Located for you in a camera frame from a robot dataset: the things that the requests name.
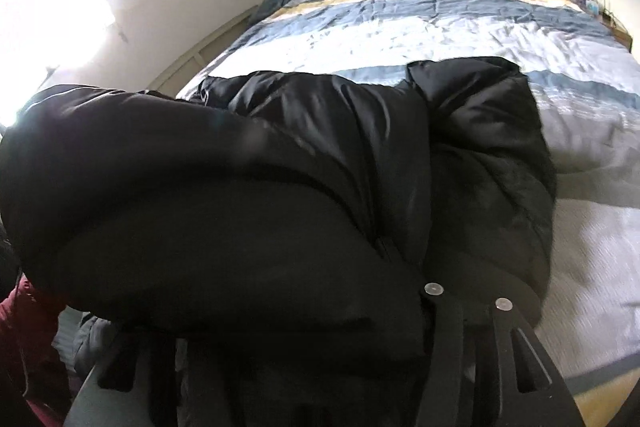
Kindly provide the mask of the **black puffer down jacket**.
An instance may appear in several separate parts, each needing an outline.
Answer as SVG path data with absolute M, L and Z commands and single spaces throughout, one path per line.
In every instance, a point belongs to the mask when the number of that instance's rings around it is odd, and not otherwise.
M 37 287 L 157 350 L 177 426 L 411 426 L 424 286 L 540 319 L 556 176 L 527 77 L 413 62 L 394 87 L 252 72 L 188 101 L 56 86 L 1 142 Z

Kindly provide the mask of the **wooden nightstand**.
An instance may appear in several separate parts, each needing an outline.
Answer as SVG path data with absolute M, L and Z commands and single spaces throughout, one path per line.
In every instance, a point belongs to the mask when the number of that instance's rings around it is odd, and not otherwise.
M 605 13 L 602 16 L 602 23 L 612 32 L 614 38 L 622 44 L 628 52 L 632 50 L 632 37 L 624 25 L 611 14 Z

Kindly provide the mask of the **small items on nightstand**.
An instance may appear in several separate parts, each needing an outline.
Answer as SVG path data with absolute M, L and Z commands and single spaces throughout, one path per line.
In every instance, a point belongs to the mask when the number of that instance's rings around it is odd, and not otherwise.
M 604 7 L 599 0 L 572 0 L 587 14 L 599 18 L 604 14 Z

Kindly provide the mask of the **striped blue yellow duvet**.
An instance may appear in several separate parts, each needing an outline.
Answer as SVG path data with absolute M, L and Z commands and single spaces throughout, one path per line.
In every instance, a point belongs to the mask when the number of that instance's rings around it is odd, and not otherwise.
M 391 86 L 412 61 L 500 56 L 532 84 L 559 173 L 539 336 L 590 426 L 639 421 L 639 65 L 572 0 L 292 0 L 201 71 Z

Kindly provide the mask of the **dark teal cloth pile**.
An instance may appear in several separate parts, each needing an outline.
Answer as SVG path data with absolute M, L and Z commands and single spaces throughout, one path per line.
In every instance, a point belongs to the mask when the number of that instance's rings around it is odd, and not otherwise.
M 283 8 L 292 0 L 264 0 L 247 20 L 247 26 L 252 27 L 275 12 Z

